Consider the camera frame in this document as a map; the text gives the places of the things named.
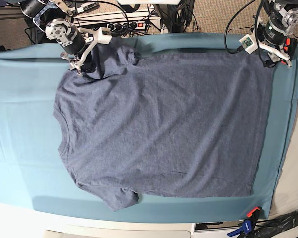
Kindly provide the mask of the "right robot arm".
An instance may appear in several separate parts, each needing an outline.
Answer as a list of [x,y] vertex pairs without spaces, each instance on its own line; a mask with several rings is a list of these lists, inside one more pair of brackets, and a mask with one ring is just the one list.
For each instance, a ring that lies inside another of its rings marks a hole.
[[77,27],[72,11],[62,0],[24,0],[18,4],[47,39],[62,47],[60,57],[69,63],[69,70],[76,70],[80,75],[95,72],[92,50],[98,43],[110,42],[109,29],[100,27],[95,31]]

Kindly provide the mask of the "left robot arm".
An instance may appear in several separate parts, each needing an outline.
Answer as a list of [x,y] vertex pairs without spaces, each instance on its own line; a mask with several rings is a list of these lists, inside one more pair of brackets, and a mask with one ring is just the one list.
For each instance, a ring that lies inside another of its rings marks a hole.
[[254,44],[263,66],[291,66],[298,44],[290,37],[298,25],[298,0],[262,0],[254,19]]

